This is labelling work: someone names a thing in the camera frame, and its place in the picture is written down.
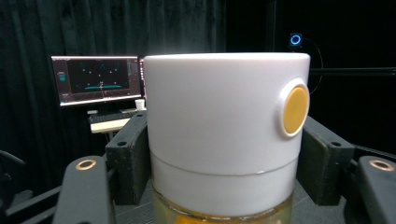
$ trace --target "white cylindrical device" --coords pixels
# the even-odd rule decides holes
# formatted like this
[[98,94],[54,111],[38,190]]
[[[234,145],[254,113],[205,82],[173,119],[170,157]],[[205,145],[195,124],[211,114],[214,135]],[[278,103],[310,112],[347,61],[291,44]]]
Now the white cylindrical device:
[[189,211],[258,214],[291,195],[309,107],[302,53],[144,60],[153,185]]

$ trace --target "yellow circular button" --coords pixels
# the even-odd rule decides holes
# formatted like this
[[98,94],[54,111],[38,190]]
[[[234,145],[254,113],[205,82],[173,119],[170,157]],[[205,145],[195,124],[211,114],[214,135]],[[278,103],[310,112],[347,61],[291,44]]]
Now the yellow circular button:
[[283,126],[289,134],[295,133],[303,125],[308,111],[309,94],[301,86],[291,90],[283,110]]

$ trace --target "black curtain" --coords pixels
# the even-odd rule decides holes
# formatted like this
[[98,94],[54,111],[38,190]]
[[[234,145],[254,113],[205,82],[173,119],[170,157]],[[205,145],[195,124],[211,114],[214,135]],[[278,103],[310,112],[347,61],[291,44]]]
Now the black curtain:
[[60,108],[52,55],[225,51],[225,0],[1,0],[0,150],[27,165],[9,168],[15,192],[62,184],[77,158],[103,155],[87,108]]

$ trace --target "circular led light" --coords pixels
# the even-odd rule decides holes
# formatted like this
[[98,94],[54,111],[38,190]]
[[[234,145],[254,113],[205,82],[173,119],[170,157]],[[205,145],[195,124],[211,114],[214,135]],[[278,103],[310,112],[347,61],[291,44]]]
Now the circular led light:
[[290,38],[290,43],[292,45],[299,45],[301,43],[301,37],[299,35],[292,35]]

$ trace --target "screen display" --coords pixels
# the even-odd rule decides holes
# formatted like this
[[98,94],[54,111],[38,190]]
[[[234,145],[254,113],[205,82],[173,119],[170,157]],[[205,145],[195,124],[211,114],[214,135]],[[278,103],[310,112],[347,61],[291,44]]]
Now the screen display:
[[60,106],[139,98],[137,57],[52,56]]

